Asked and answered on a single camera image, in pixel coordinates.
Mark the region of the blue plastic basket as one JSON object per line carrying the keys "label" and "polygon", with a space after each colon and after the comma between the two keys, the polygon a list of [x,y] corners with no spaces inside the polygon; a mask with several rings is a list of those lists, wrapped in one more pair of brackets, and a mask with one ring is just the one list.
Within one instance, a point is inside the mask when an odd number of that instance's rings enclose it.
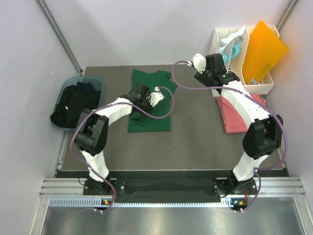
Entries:
{"label": "blue plastic basket", "polygon": [[[84,82],[84,83],[91,82],[93,84],[95,90],[101,92],[98,108],[100,106],[102,106],[104,95],[105,95],[105,89],[106,89],[104,80],[102,78],[96,77],[96,76],[74,76],[74,77],[71,77],[71,78],[67,79],[63,83],[63,85],[61,87],[61,90],[59,92],[59,95],[58,95],[55,107],[53,109],[53,112],[55,111],[56,105],[59,103],[59,101],[61,99],[61,95],[62,95],[64,89],[66,87],[68,87],[68,86],[71,86],[71,85],[75,85],[76,86],[78,81]],[[73,132],[76,129],[76,128],[61,128],[61,127],[58,127],[58,126],[54,125],[53,123],[51,123],[51,125],[54,128],[56,128],[56,129],[59,129],[59,130],[62,130],[62,131],[67,131],[67,132]]]}

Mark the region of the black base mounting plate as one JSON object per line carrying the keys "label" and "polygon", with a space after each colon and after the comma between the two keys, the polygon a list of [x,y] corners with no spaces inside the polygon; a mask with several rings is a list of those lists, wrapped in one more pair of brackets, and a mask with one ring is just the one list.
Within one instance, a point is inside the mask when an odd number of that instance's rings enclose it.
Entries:
{"label": "black base mounting plate", "polygon": [[196,203],[219,202],[223,197],[239,196],[246,199],[257,192],[251,180],[244,190],[225,194],[229,170],[138,170],[112,171],[105,183],[109,189],[104,194],[86,189],[84,195],[111,196],[115,202]]}

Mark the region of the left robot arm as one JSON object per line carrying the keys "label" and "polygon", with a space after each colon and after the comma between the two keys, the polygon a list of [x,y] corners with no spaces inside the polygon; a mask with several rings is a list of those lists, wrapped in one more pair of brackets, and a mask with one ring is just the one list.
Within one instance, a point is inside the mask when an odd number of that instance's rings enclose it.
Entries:
{"label": "left robot arm", "polygon": [[103,154],[109,126],[120,118],[130,115],[134,105],[149,113],[163,99],[164,95],[159,87],[155,87],[151,92],[147,86],[137,84],[133,91],[121,95],[106,108],[99,110],[86,108],[82,111],[77,123],[80,130],[74,142],[88,164],[89,176],[85,183],[86,189],[99,194],[110,191],[111,183],[106,179],[109,170]]}

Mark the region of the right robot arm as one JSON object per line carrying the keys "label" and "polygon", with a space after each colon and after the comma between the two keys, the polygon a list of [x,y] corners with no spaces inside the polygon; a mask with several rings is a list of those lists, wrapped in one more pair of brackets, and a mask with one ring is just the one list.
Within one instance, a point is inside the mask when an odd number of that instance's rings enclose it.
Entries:
{"label": "right robot arm", "polygon": [[206,87],[215,88],[235,108],[247,127],[242,142],[244,153],[222,187],[225,194],[241,193],[251,182],[254,170],[281,146],[279,124],[282,119],[251,100],[240,78],[226,70],[221,54],[202,56],[198,53],[191,64],[197,70],[194,77]]}

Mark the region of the pink folded t shirt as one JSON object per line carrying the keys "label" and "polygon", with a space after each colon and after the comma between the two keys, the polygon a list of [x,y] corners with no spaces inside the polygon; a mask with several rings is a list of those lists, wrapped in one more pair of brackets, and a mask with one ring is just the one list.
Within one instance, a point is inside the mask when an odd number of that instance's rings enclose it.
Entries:
{"label": "pink folded t shirt", "polygon": [[220,96],[217,98],[217,102],[227,133],[243,133],[248,130],[248,126],[242,116],[227,99]]}

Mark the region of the navy blue garment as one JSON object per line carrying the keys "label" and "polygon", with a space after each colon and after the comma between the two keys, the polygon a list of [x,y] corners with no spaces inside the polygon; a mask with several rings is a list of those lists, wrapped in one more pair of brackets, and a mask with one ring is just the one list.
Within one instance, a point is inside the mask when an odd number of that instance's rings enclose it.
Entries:
{"label": "navy blue garment", "polygon": [[78,81],[76,84],[77,87],[83,88],[87,91],[95,91],[95,88],[93,86],[93,84],[91,82],[88,83],[84,83],[84,82],[80,82]]}

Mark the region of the white perforated file organizer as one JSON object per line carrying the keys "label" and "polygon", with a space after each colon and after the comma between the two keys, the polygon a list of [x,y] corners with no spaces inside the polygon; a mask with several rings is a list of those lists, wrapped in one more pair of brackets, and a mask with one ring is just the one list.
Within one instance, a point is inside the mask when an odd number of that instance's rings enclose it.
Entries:
{"label": "white perforated file organizer", "polygon": [[255,26],[245,26],[245,30],[242,32],[242,35],[233,39],[230,44],[223,43],[223,39],[231,37],[231,35],[241,31],[242,28],[243,27],[215,28],[213,30],[213,38],[209,53],[218,53],[219,48],[223,47],[224,50],[222,55],[226,56],[226,70],[228,72],[235,73],[239,77],[243,87],[250,94],[266,95],[274,87],[274,81],[270,73],[263,73],[263,78],[259,81],[257,81],[255,77],[250,80],[246,78],[246,52],[248,49],[250,35],[255,29]]}

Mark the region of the orange plastic folder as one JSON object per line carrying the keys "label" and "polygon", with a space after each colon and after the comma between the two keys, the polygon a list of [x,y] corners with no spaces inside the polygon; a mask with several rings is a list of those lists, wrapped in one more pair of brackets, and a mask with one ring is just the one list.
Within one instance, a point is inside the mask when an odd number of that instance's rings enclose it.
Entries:
{"label": "orange plastic folder", "polygon": [[260,82],[288,51],[288,46],[260,20],[249,36],[242,67],[245,84]]}

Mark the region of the green t shirt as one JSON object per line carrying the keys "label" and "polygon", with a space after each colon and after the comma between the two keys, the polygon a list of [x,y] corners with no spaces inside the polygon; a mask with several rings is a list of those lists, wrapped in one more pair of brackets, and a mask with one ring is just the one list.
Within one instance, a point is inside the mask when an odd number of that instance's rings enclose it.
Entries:
{"label": "green t shirt", "polygon": [[[132,90],[137,84],[147,86],[150,92],[153,92],[155,87],[166,87],[173,94],[177,89],[177,84],[170,81],[171,73],[163,70],[158,70],[153,73],[143,72],[134,69],[132,72]],[[171,94],[164,89],[160,90],[164,95],[164,100],[154,107],[149,114],[160,117],[169,113],[171,110]],[[161,119],[151,118],[138,110],[129,115],[128,132],[159,132],[171,131],[171,116]]]}

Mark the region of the black t shirt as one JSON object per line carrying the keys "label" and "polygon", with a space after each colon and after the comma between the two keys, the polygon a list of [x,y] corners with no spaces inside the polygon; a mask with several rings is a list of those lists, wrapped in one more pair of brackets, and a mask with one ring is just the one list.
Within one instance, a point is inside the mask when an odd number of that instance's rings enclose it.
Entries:
{"label": "black t shirt", "polygon": [[87,90],[75,85],[66,87],[50,116],[51,122],[61,128],[75,128],[85,109],[98,107],[100,95],[101,92],[97,90]]}

